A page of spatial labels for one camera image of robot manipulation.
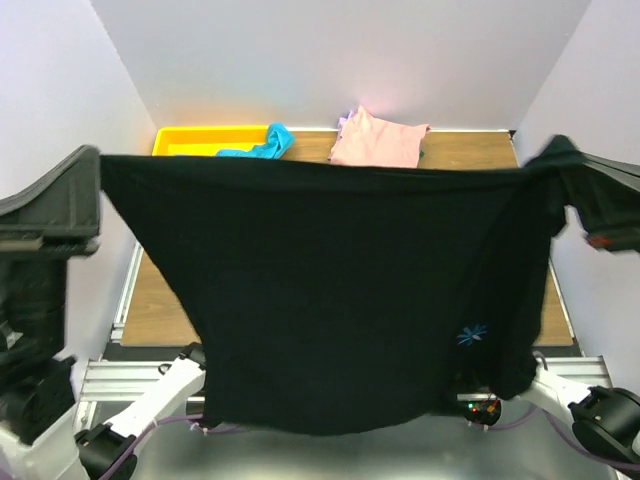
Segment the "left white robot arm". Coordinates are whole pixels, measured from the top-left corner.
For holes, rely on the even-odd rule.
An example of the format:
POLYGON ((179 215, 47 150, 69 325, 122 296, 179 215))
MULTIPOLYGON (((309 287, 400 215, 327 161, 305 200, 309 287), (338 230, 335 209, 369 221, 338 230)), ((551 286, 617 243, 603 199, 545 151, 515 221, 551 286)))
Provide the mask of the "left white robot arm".
POLYGON ((74 150, 1 202, 1 475, 5 479, 128 479, 145 437, 223 371, 187 347, 124 411, 76 431, 72 369, 63 357, 68 263, 98 249, 100 153, 74 150))

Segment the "black t-shirt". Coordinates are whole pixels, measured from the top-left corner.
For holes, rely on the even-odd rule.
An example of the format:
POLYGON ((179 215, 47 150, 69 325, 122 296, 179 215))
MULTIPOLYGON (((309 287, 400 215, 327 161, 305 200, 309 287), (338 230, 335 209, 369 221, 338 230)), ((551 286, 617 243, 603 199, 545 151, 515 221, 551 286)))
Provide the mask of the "black t-shirt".
POLYGON ((529 389, 574 172, 105 155, 101 186, 201 339, 205 413, 339 435, 529 389))

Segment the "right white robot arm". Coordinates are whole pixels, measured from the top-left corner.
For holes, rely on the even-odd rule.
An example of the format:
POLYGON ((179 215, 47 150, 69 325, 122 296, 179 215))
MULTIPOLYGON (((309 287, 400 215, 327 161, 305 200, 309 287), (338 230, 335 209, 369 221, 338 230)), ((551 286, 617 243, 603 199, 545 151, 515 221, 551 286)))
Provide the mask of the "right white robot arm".
MULTIPOLYGON (((578 213, 591 248, 639 252, 639 167, 579 151, 539 154, 527 167, 557 167, 567 205, 578 213)), ((578 454, 629 479, 639 477, 639 395, 624 388, 587 385, 552 373, 544 359, 521 395, 550 423, 563 421, 578 454)))

